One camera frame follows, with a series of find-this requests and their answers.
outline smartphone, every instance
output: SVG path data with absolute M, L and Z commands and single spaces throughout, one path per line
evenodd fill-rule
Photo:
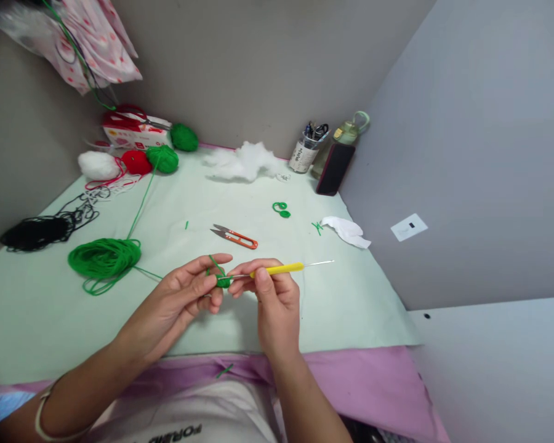
M 316 187 L 316 194 L 333 196 L 339 191 L 340 184 L 355 154 L 355 147 L 335 143 L 331 146 L 320 181 Z

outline bracelet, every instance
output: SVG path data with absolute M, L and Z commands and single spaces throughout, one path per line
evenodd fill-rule
M 51 442 L 51 443 L 56 443 L 56 442 L 66 442 L 66 441 L 72 441 L 72 440 L 75 440 L 77 439 L 78 437 L 81 437 L 83 434 L 85 434 L 86 432 L 88 432 L 90 430 L 90 428 L 92 427 L 92 425 L 88 426 L 86 429 L 78 432 L 77 434 L 74 434 L 70 437 L 50 437 L 48 436 L 45 431 L 43 431 L 43 429 L 41 428 L 41 412 L 43 412 L 43 406 L 45 405 L 45 402 L 47 401 L 47 399 L 49 398 L 49 396 L 51 395 L 51 392 L 54 390 L 54 386 L 55 384 L 60 381 L 62 378 L 58 378 L 57 380 L 55 380 L 53 382 L 53 384 L 49 387 L 49 389 L 47 390 L 46 393 L 44 393 L 42 396 L 41 396 L 41 401 L 39 403 L 39 408 L 37 409 L 37 414 L 35 415 L 35 432 L 37 434 L 39 434 L 39 437 L 41 437 L 43 439 L 43 441 L 46 441 L 46 442 Z

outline label on cup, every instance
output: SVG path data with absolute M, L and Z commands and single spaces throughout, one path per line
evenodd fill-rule
M 314 158 L 318 154 L 318 150 L 311 150 L 305 148 L 300 142 L 295 145 L 294 153 L 291 154 L 291 160 L 289 161 L 289 167 L 296 172 L 304 173 L 308 172 Z

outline left hand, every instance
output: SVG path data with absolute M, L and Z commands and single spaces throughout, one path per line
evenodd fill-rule
M 232 256 L 213 255 L 218 264 Z M 132 364 L 150 365 L 165 355 L 201 311 L 217 314 L 223 290 L 215 287 L 218 273 L 208 255 L 170 272 L 121 328 L 112 345 Z

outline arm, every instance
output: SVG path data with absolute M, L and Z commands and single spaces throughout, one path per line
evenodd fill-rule
M 259 299 L 259 339 L 269 359 L 289 443 L 351 443 L 351 437 L 320 390 L 299 348 L 300 289 L 290 274 L 269 276 L 277 260 L 253 260 L 228 274 L 255 272 L 255 279 L 235 280 L 228 291 L 235 298 L 245 290 Z
M 215 254 L 218 263 L 232 259 Z M 41 429 L 54 438 L 81 433 L 79 441 L 105 409 L 146 368 L 168 352 L 202 310 L 219 311 L 222 290 L 216 276 L 205 276 L 214 268 L 208 256 L 175 269 L 144 299 L 115 339 L 87 361 L 65 374 L 44 403 Z M 202 298 L 205 294 L 211 297 Z M 44 442 L 35 431 L 41 403 L 37 395 L 0 422 L 0 441 Z

